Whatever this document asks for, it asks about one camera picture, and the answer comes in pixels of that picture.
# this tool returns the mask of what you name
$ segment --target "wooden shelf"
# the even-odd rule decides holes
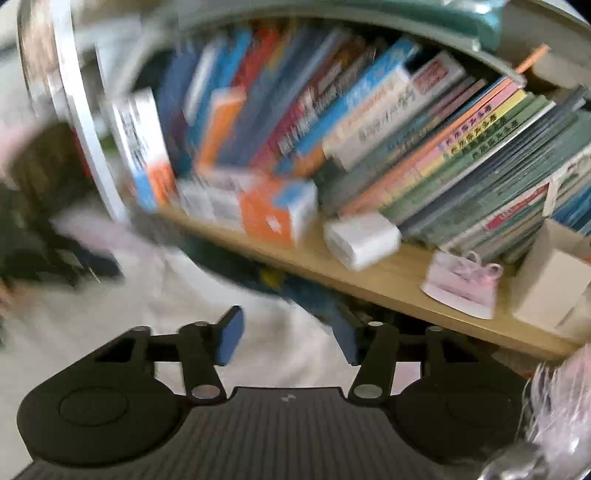
[[[511,272],[505,275],[499,286],[495,318],[480,320],[447,307],[420,290],[432,252],[415,245],[403,244],[395,255],[367,270],[355,272],[332,257],[324,244],[320,222],[310,229],[299,247],[288,249],[189,218],[174,208],[163,209],[161,215],[246,257],[388,309],[537,358],[561,358],[579,347],[572,341],[520,322],[509,313]]]

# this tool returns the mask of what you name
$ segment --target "orange and white box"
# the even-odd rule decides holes
[[[310,180],[214,170],[179,181],[177,190],[187,215],[286,247],[298,244],[318,214],[318,192]]]
[[[168,203],[174,174],[151,89],[110,104],[113,136],[129,170],[139,205],[148,211]]]

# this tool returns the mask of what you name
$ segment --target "ribbed black surface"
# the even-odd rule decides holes
[[[194,408],[165,446],[141,459],[96,470],[38,461],[17,478],[427,480],[442,475],[398,437],[382,411],[347,403],[337,388],[239,388],[226,404]]]

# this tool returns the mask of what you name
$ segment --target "silver screw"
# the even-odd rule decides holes
[[[357,385],[353,390],[353,393],[356,397],[359,398],[379,398],[382,396],[382,389],[377,385],[373,385],[371,383],[365,383],[362,385]]]
[[[211,400],[220,394],[220,389],[215,385],[199,385],[191,390],[191,395],[199,400]]]

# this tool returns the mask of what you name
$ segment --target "row of books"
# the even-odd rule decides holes
[[[328,215],[378,210],[406,239],[484,260],[515,261],[554,213],[591,231],[586,90],[547,98],[466,70],[407,36],[267,22],[180,49],[156,102],[179,176],[311,177]]]

